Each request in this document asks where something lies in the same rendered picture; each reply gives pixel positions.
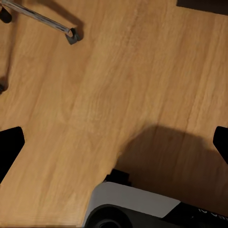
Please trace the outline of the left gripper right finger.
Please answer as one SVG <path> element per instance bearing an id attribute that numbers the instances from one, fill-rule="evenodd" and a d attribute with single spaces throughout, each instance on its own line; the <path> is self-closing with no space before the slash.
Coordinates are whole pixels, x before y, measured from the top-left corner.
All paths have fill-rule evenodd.
<path id="1" fill-rule="evenodd" d="M 228 128 L 217 126 L 213 143 L 228 165 Z"/>

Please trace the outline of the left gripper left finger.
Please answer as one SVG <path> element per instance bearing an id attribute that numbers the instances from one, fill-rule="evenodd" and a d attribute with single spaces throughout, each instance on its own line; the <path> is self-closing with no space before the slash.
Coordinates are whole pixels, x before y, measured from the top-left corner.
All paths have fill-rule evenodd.
<path id="1" fill-rule="evenodd" d="M 0 132 L 0 183 L 25 144 L 20 126 Z"/>

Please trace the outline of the swivel chair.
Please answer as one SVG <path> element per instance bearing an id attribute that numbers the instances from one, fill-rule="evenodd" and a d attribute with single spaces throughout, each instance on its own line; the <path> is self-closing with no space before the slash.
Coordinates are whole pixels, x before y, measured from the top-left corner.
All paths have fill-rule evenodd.
<path id="1" fill-rule="evenodd" d="M 13 17 L 2 5 L 5 5 L 15 11 L 18 11 L 24 15 L 27 15 L 37 21 L 40 21 L 52 28 L 55 28 L 63 32 L 70 45 L 80 40 L 80 37 L 75 28 L 67 28 L 66 26 L 58 22 L 55 22 L 52 19 L 49 19 L 39 13 L 36 13 L 27 7 L 17 4 L 16 2 L 14 2 L 14 0 L 0 0 L 0 20 L 2 20 L 4 23 L 10 23 Z M 0 93 L 2 91 L 4 91 L 4 87 L 0 85 Z"/>

